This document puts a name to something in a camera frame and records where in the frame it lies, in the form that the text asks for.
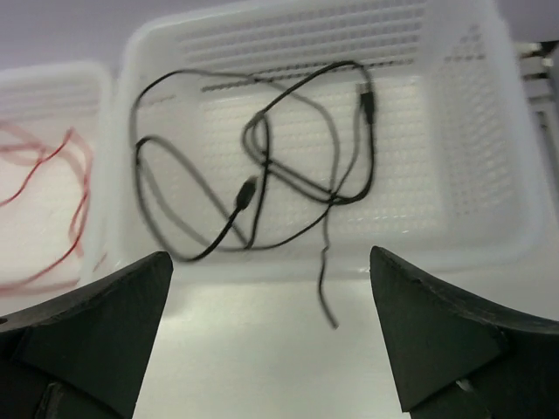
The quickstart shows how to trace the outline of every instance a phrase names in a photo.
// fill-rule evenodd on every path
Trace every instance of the cable connector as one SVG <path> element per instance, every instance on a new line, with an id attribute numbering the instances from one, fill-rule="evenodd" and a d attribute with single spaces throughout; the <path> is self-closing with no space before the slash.
<path id="1" fill-rule="evenodd" d="M 363 112 L 365 113 L 365 120 L 369 125 L 375 123 L 376 112 L 376 98 L 373 86 L 371 83 L 359 83 L 357 85 L 357 94 L 361 101 Z"/>
<path id="2" fill-rule="evenodd" d="M 245 181 L 245 183 L 243 183 L 241 190 L 237 194 L 237 210 L 246 210 L 246 208 L 250 205 L 252 197 L 256 193 L 257 181 L 258 177 L 251 176 Z"/>

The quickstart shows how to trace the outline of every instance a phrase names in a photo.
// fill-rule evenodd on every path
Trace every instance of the white plastic bin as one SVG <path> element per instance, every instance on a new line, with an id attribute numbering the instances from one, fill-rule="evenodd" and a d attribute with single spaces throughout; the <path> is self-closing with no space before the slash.
<path id="1" fill-rule="evenodd" d="M 91 196 L 86 229 L 82 237 L 83 256 L 71 254 L 62 264 L 16 294 L 92 280 L 95 266 L 105 254 L 105 206 L 107 179 L 101 169 L 108 140 L 111 78 L 93 62 L 41 65 L 0 72 L 0 145 L 23 143 L 13 129 L 24 130 L 51 147 L 57 147 L 68 129 L 93 150 Z M 64 148 L 85 167 L 84 153 L 73 144 Z M 35 153 L 19 154 L 28 158 Z M 20 187 L 30 167 L 19 167 L 0 159 L 0 201 Z M 41 165 L 19 198 L 0 209 L 0 285 L 11 285 L 43 270 L 71 246 L 69 225 L 82 197 L 71 166 L 59 158 Z"/>
<path id="2" fill-rule="evenodd" d="M 369 65 L 374 77 L 376 182 L 365 201 L 333 210 L 331 274 L 366 272 L 374 244 L 429 271 L 503 263 L 528 251 L 542 231 L 541 186 L 533 170 L 539 155 L 514 50 L 493 1 L 304 0 L 167 17 L 130 40 L 117 97 L 112 175 L 110 242 L 121 262 L 157 249 L 132 189 L 128 117 L 142 88 L 184 67 L 256 72 L 289 84 L 347 58 Z M 300 91 L 333 114 L 345 161 L 360 81 L 354 72 L 338 72 Z M 259 172 L 239 145 L 241 128 L 277 93 L 224 83 L 169 79 L 142 102 L 138 125 L 139 137 L 159 134 L 173 141 L 232 209 L 242 182 Z M 326 179 L 332 145 L 323 120 L 294 100 L 274 109 L 271 118 L 274 153 L 313 179 Z M 223 218 L 188 174 L 163 153 L 146 158 L 173 209 L 205 236 L 216 236 Z M 366 164 L 360 164 L 362 175 Z M 348 189 L 360 182 L 357 175 Z M 277 183 L 267 199 L 262 244 L 289 236 L 321 211 Z M 153 199 L 150 208 L 175 246 L 201 250 Z M 252 217 L 247 212 L 240 217 L 245 227 Z M 316 229 L 276 251 L 216 253 L 176 268 L 192 278 L 301 278 L 305 270 L 318 270 L 320 234 Z"/>

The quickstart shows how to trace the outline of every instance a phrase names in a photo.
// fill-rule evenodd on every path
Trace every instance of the black cable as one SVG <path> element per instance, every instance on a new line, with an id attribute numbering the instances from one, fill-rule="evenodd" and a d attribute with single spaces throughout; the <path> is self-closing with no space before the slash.
<path id="1" fill-rule="evenodd" d="M 333 70 L 344 66 L 351 66 L 356 70 L 358 70 L 363 76 L 364 83 L 361 85 L 362 90 L 360 91 L 359 103 L 357 104 L 357 107 L 355 109 L 354 149 L 352 152 L 351 160 L 349 162 L 346 171 L 342 175 L 341 180 L 336 185 L 338 169 L 339 169 L 339 161 L 340 161 L 340 140 L 337 134 L 337 130 L 335 129 L 335 124 L 332 118 L 330 117 L 329 113 L 326 111 L 326 109 L 323 106 L 310 100 L 309 98 L 301 96 L 296 92 L 296 90 L 301 88 L 311 80 L 321 76 L 322 74 L 325 74 L 327 72 L 332 72 Z M 253 83 L 266 83 L 269 86 L 281 91 L 281 93 L 274 100 L 272 100 L 262 110 L 258 111 L 248 121 L 248 123 L 245 124 L 245 127 L 243 128 L 243 132 L 241 135 L 241 145 L 245 153 L 256 165 L 262 168 L 261 188 L 259 190 L 258 203 L 257 203 L 257 208 L 255 211 L 254 218 L 252 220 L 251 235 L 248 238 L 245 237 L 244 233 L 235 224 L 235 218 L 240 211 L 244 210 L 249 205 L 253 195 L 255 194 L 256 192 L 255 178 L 251 178 L 243 184 L 243 187 L 241 188 L 237 196 L 235 210 L 231 214 L 229 214 L 226 207 L 221 202 L 217 194 L 215 194 L 215 192 L 207 183 L 207 181 L 205 181 L 204 177 L 197 171 L 195 165 L 185 155 L 183 155 L 180 152 L 180 150 L 178 150 L 171 142 L 167 141 L 166 139 L 158 135 L 148 135 L 143 137 L 140 141 L 136 142 L 137 141 L 137 112 L 140 107 L 142 98 L 146 95 L 147 92 L 149 92 L 152 88 L 157 86 L 159 83 L 163 82 L 165 79 L 168 79 L 170 77 L 179 74 L 190 74 L 190 75 L 199 75 L 205 77 L 220 77 L 220 78 L 241 78 L 241 79 L 246 79 L 248 81 L 251 81 Z M 269 118 L 267 117 L 267 113 L 287 96 L 293 97 L 294 99 L 311 106 L 318 113 L 320 113 L 321 116 L 324 118 L 324 120 L 327 122 L 328 130 L 332 136 L 333 147 L 334 147 L 334 157 L 333 157 L 333 164 L 332 164 L 331 175 L 330 175 L 330 182 L 327 188 L 323 187 L 318 182 L 314 182 L 308 179 L 306 176 L 297 172 L 296 170 L 289 168 L 285 163 L 273 159 L 272 124 Z M 369 157 L 369 172 L 367 175 L 367 180 L 359 192 L 357 192 L 353 196 L 343 196 L 340 194 L 340 190 L 342 189 L 342 186 L 347 181 L 350 173 L 352 172 L 360 152 L 361 137 L 360 137 L 359 122 L 361 120 L 360 117 L 362 113 L 365 116 L 364 118 L 365 124 L 367 125 L 368 128 L 367 156 Z M 372 87 L 372 81 L 370 79 L 370 75 L 363 65 L 355 61 L 341 61 L 341 62 L 333 63 L 331 65 L 326 65 L 325 67 L 310 74 L 306 78 L 300 80 L 299 82 L 295 83 L 294 85 L 288 88 L 285 88 L 284 86 L 270 79 L 263 79 L 252 75 L 244 75 L 244 74 L 230 73 L 230 72 L 208 72 L 208 71 L 197 70 L 197 69 L 182 69 L 182 70 L 176 70 L 174 72 L 165 74 L 161 76 L 159 79 L 156 79 L 155 81 L 150 83 L 147 87 L 145 87 L 138 95 L 131 108 L 129 132 L 130 132 L 131 145 L 135 149 L 135 164 L 134 164 L 135 193 L 136 193 L 136 198 L 137 198 L 140 212 L 144 218 L 144 221 L 148 225 L 150 232 L 155 237 L 157 242 L 162 246 L 163 249 L 168 251 L 169 254 L 174 259 L 180 262 L 195 262 L 201 260 L 202 258 L 205 258 L 215 250 L 236 252 L 236 251 L 265 251 L 265 250 L 275 249 L 284 244 L 292 242 L 296 238 L 310 231 L 318 223 L 323 222 L 322 235 L 324 240 L 324 248 L 321 251 L 321 270 L 320 270 L 319 280 L 318 280 L 318 296 L 319 296 L 319 301 L 321 303 L 322 309 L 328 319 L 328 322 L 333 328 L 337 328 L 338 326 L 337 321 L 335 320 L 334 315 L 329 310 L 328 304 L 323 294 L 323 282 L 324 282 L 325 273 L 327 269 L 328 250 L 330 248 L 330 239 L 328 234 L 328 216 L 329 216 L 329 211 L 334 206 L 349 205 L 351 203 L 359 202 L 364 197 L 366 197 L 371 190 L 373 180 L 374 180 L 374 171 L 375 171 L 375 135 L 374 135 L 375 113 L 376 113 L 375 96 L 373 93 L 373 87 Z M 259 145 L 258 135 L 257 135 L 259 127 L 263 127 L 263 131 L 264 131 L 264 145 L 262 147 Z M 196 183 L 202 188 L 203 192 L 210 198 L 213 205 L 219 210 L 219 212 L 226 220 L 226 224 L 224 228 L 221 230 L 221 232 L 213 242 L 210 243 L 202 235 L 196 232 L 195 229 L 193 229 L 186 222 L 184 222 L 184 220 L 179 215 L 177 215 L 177 213 L 175 213 L 175 211 L 165 201 L 165 198 L 161 193 L 161 190 L 159 189 L 155 177 L 153 176 L 153 173 L 151 172 L 148 164 L 141 158 L 141 150 L 149 142 L 152 142 L 157 146 L 159 146 L 160 148 L 165 149 L 183 166 L 183 168 L 186 171 L 190 173 L 190 175 L 194 178 Z M 258 236 L 259 219 L 264 209 L 267 184 L 269 182 L 270 176 L 276 177 L 278 180 L 286 184 L 286 186 L 288 186 L 290 189 L 296 191 L 301 196 L 306 197 L 306 199 L 309 199 L 310 201 L 315 203 L 326 205 L 327 208 L 325 208 L 324 212 L 316 220 L 314 220 L 308 226 L 304 227 L 303 229 L 293 234 L 292 236 L 276 244 L 254 245 Z M 165 236 L 162 234 L 161 230 L 159 229 L 157 223 L 155 222 L 148 208 L 147 201 L 141 185 L 142 177 L 146 179 L 147 185 L 151 189 L 157 203 L 161 207 L 163 213 L 168 217 L 168 219 L 177 228 L 182 230 L 189 237 L 193 238 L 201 245 L 206 246 L 206 249 L 202 253 L 194 257 L 189 255 L 183 255 L 180 251 L 175 249 L 173 245 L 170 244 L 169 241 L 165 238 Z M 233 230 L 233 232 L 237 236 L 238 241 L 241 243 L 241 246 L 230 247 L 230 246 L 219 245 L 220 242 L 225 238 L 225 236 L 230 230 Z"/>

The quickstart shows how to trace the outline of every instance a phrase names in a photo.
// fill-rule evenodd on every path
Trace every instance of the red cable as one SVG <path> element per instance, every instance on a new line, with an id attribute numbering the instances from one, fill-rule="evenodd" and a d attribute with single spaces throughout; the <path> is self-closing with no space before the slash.
<path id="1" fill-rule="evenodd" d="M 58 146 L 56 149 L 54 149 L 54 151 L 45 158 L 44 158 L 44 155 L 45 155 L 48 147 L 46 145 L 44 145 L 37 137 L 33 136 L 31 133 L 28 133 L 28 132 L 24 131 L 21 127 L 17 127 L 17 126 L 14 126 L 14 125 L 11 125 L 11 124 L 5 124 L 5 123 L 0 124 L 0 129 L 3 129 L 4 131 L 9 132 L 9 133 L 15 135 L 16 137 L 19 137 L 21 140 L 23 140 L 26 143 L 24 145 L 10 145 L 10 146 L 0 147 L 0 153 L 7 153 L 7 155 L 10 156 L 10 158 L 12 158 L 12 162 L 13 162 L 13 156 L 11 156 L 10 153 L 13 153 L 13 152 L 16 152 L 16 151 L 27 151 L 27 150 L 35 150 L 35 151 L 39 152 L 39 157 L 37 158 L 37 160 L 34 161 L 34 162 L 31 162 L 31 163 L 30 163 L 30 161 L 28 161 L 26 159 L 23 159 L 21 156 L 17 156 L 17 158 L 20 159 L 20 160 L 16 164 L 20 164 L 20 165 L 34 164 L 34 166 L 31 169 L 30 173 L 25 177 L 24 183 L 22 184 L 21 188 L 16 192 L 16 194 L 14 194 L 14 196 L 8 198 L 7 200 L 2 201 L 0 203 L 0 207 L 3 207 L 4 205 L 6 205 L 8 203 L 11 203 L 15 199 L 17 199 L 17 197 L 20 196 L 21 193 L 24 191 L 24 189 L 26 188 L 30 179 L 36 173 L 37 169 L 43 163 L 49 161 L 50 159 L 52 159 L 56 155 L 59 155 L 60 157 L 64 158 L 68 162 L 72 171 L 77 176 L 78 180 L 80 179 L 80 177 L 83 177 L 82 181 L 83 181 L 83 188 L 84 188 L 83 196 L 81 197 L 81 199 L 79 201 L 78 208 L 74 212 L 74 215 L 72 217 L 72 222 L 70 224 L 70 229 L 68 231 L 69 237 L 71 239 L 73 238 L 73 243 L 72 243 L 71 247 L 62 255 L 62 257 L 58 258 L 54 263 L 50 264 L 49 266 L 47 266 L 43 270 L 35 273 L 34 275 L 32 275 L 28 278 L 25 278 L 25 279 L 14 281 L 14 282 L 9 283 L 9 284 L 0 285 L 0 292 L 4 292 L 4 293 L 16 292 L 16 293 L 23 293 L 23 294 L 28 294 L 29 295 L 29 294 L 38 294 L 38 293 L 44 293 L 44 292 L 60 291 L 60 290 L 66 289 L 68 287 L 74 287 L 78 283 L 77 279 L 67 281 L 65 283 L 55 284 L 55 285 L 46 285 L 46 286 L 39 287 L 39 288 L 36 287 L 36 288 L 33 288 L 33 289 L 22 288 L 22 287 L 24 287 L 24 285 L 28 285 L 29 283 L 34 282 L 35 280 L 42 277 L 43 275 L 45 275 L 49 271 L 52 271 L 54 268 L 56 268 L 62 262 L 64 262 L 74 251 L 76 251 L 78 253 L 78 256 L 81 256 L 81 254 L 83 253 L 81 251 L 81 247 L 80 247 L 80 239 L 83 235 L 83 232 L 84 232 L 84 229 L 85 229 L 85 226 L 86 226 L 86 220 L 87 220 L 87 215 L 88 215 L 88 211 L 89 211 L 89 199 L 88 199 L 89 195 L 90 195 L 89 194 L 89 182 L 90 182 L 90 175 L 91 175 L 91 166 L 92 166 L 91 163 L 92 163 L 92 159 L 93 159 L 93 153 L 91 152 L 91 149 L 87 146 L 85 141 L 79 135 L 77 135 L 77 133 L 75 133 L 75 131 L 73 129 L 70 129 L 66 132 L 66 136 L 65 136 L 64 140 L 62 141 L 62 143 L 60 144 L 60 146 Z M 81 148 L 82 152 L 84 153 L 84 155 L 86 157 L 85 173 L 81 171 L 81 166 L 77 163 L 77 161 L 75 160 L 75 158 L 72 154 L 69 154 L 67 152 L 63 152 L 64 147 L 68 144 L 68 142 L 70 141 L 70 139 L 72 137 L 74 138 L 74 142 L 78 145 L 79 148 Z M 80 214 L 82 215 L 81 223 L 79 223 L 79 228 L 78 228 L 78 231 L 76 232 L 76 231 L 74 231 L 75 224 L 77 223 Z M 107 254 L 105 254 L 103 256 L 103 258 L 100 260 L 100 262 L 95 266 L 95 268 L 94 268 L 95 271 L 99 268 L 100 264 L 105 260 L 106 256 L 107 256 Z"/>

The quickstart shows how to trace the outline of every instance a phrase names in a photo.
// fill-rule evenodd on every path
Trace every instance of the red cord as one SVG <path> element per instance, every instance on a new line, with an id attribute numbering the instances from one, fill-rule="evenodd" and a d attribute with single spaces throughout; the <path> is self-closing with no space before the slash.
<path id="1" fill-rule="evenodd" d="M 0 208 L 2 208 L 4 205 L 7 205 L 8 203 L 12 203 L 15 199 L 17 199 L 23 193 L 24 189 L 27 187 L 29 181 L 35 175 L 38 168 L 42 164 L 51 160 L 55 156 L 59 156 L 64 160 L 66 160 L 70 168 L 76 175 L 78 181 L 83 183 L 83 195 L 79 201 L 78 208 L 73 214 L 70 228 L 68 231 L 68 236 L 72 241 L 72 245 L 70 246 L 70 248 L 54 263 L 48 265 L 43 270 L 31 275 L 30 277 L 25 279 L 20 279 L 18 281 L 13 281 L 9 284 L 1 284 L 0 292 L 9 293 L 9 294 L 15 292 L 18 294 L 30 295 L 30 294 L 40 294 L 44 292 L 60 291 L 69 287 L 74 287 L 76 286 L 76 284 L 78 284 L 79 281 L 78 279 L 73 279 L 71 281 L 67 281 L 55 285 L 34 287 L 33 289 L 24 288 L 25 285 L 28 285 L 31 282 L 36 281 L 38 278 L 41 278 L 46 273 L 52 271 L 54 268 L 62 264 L 73 252 L 76 251 L 79 257 L 83 255 L 83 250 L 81 250 L 80 239 L 83 235 L 86 226 L 86 220 L 89 211 L 89 196 L 90 196 L 89 183 L 90 183 L 90 176 L 91 176 L 93 153 L 91 149 L 88 147 L 88 145 L 86 144 L 86 142 L 73 129 L 70 129 L 66 132 L 64 140 L 57 148 L 51 148 L 46 146 L 37 137 L 23 130 L 21 127 L 11 125 L 11 124 L 6 124 L 6 123 L 0 123 L 0 129 L 3 129 L 4 131 L 16 136 L 17 138 L 19 138 L 24 142 L 23 145 L 19 144 L 19 145 L 1 146 L 0 147 L 0 153 L 2 153 L 1 156 L 5 160 L 11 161 L 14 164 L 23 165 L 23 166 L 33 165 L 33 168 L 31 169 L 29 174 L 25 177 L 22 186 L 19 188 L 16 194 L 0 202 Z M 73 142 L 81 149 L 84 156 L 86 157 L 85 172 L 82 171 L 82 167 L 80 166 L 79 162 L 75 159 L 75 156 L 64 150 L 64 148 L 66 147 L 66 145 L 70 140 L 73 140 Z M 47 151 L 50 151 L 52 149 L 54 150 L 45 157 Z M 37 160 L 30 161 L 19 155 L 11 154 L 17 151 L 30 151 L 30 150 L 38 152 Z M 79 223 L 79 227 L 78 230 L 75 231 L 76 223 L 78 222 L 80 215 L 81 215 L 81 220 Z M 97 270 L 100 264 L 105 260 L 105 257 L 106 254 L 103 256 L 100 262 L 95 266 L 95 270 Z"/>

